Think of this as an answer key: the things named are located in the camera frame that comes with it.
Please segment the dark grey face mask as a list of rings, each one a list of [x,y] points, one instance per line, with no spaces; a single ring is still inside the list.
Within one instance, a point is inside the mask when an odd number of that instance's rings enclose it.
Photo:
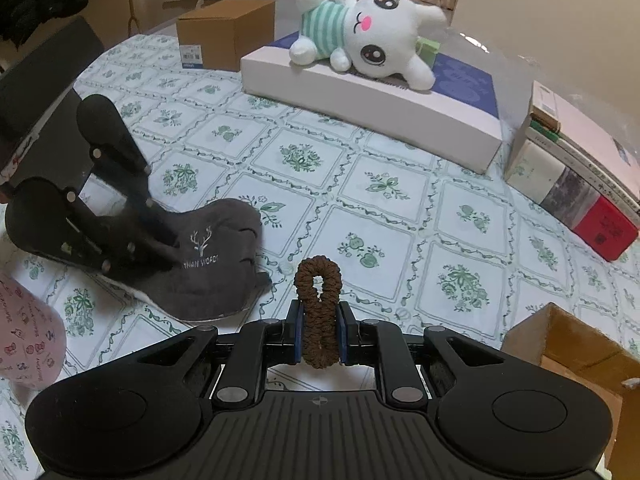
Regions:
[[[187,212],[160,205],[154,211],[161,236],[130,207],[107,219],[114,240],[124,246],[119,259],[108,259],[106,278],[173,318],[194,323],[245,310],[250,296],[270,284],[258,270],[262,222],[250,204],[223,198]]]

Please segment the brown hair scrunchie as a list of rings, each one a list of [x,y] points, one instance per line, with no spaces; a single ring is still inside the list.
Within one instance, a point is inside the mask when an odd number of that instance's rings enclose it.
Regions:
[[[294,284],[303,307],[302,357],[313,368],[327,368],[338,362],[336,308],[342,291],[340,267],[314,256],[299,263]]]

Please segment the brown cardboard tray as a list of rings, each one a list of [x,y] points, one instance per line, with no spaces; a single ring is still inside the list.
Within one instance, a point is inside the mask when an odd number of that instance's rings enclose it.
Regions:
[[[514,325],[501,350],[590,388],[613,419],[604,464],[615,479],[639,477],[639,360],[596,328],[549,302]]]

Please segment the pink lidded cup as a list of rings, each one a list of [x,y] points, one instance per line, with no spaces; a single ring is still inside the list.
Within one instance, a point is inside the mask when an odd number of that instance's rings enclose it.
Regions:
[[[0,281],[0,340],[2,378],[35,390],[58,379],[66,352],[62,318],[4,272]]]

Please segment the small brown cardboard box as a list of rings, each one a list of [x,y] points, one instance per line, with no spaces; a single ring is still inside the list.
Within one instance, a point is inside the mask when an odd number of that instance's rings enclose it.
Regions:
[[[177,21],[183,68],[238,72],[241,58],[274,39],[273,0],[220,0]]]

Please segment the floral tablecloth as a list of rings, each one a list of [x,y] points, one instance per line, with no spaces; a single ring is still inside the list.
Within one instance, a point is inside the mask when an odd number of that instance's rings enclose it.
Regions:
[[[293,268],[326,255],[343,296],[419,333],[444,324],[488,344],[548,302],[639,349],[639,252],[598,257],[509,188],[499,153],[486,174],[241,89],[232,73],[182,70],[169,36],[138,35],[97,58],[81,96],[116,104],[152,165],[151,191],[183,211],[231,197],[254,206],[270,289],[230,318],[281,314]]]

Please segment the stack of books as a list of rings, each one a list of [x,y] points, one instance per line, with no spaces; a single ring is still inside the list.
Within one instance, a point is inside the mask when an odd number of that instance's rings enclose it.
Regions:
[[[639,236],[639,162],[626,146],[539,81],[504,180],[615,261]]]

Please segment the white bunny plush toy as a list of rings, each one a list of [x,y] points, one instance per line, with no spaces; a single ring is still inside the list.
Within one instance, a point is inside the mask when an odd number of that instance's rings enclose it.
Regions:
[[[428,91],[435,76],[416,53],[419,28],[443,25],[438,6],[411,0],[295,0],[298,38],[288,48],[291,62],[308,66],[327,60],[337,73],[352,68],[372,79],[400,75],[410,89]]]

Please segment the white blue flat box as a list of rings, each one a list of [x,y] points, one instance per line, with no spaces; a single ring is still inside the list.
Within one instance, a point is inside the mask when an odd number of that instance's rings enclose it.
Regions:
[[[296,38],[293,32],[242,57],[246,93],[383,133],[479,174],[487,171],[502,143],[491,74],[440,52],[434,88],[417,92],[399,76],[338,74],[326,62],[296,67],[288,55]]]

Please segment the small green box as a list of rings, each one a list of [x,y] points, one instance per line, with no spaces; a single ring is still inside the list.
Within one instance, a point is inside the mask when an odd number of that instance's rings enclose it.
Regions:
[[[419,37],[416,40],[416,55],[428,66],[433,67],[439,54],[440,43],[435,40]]]

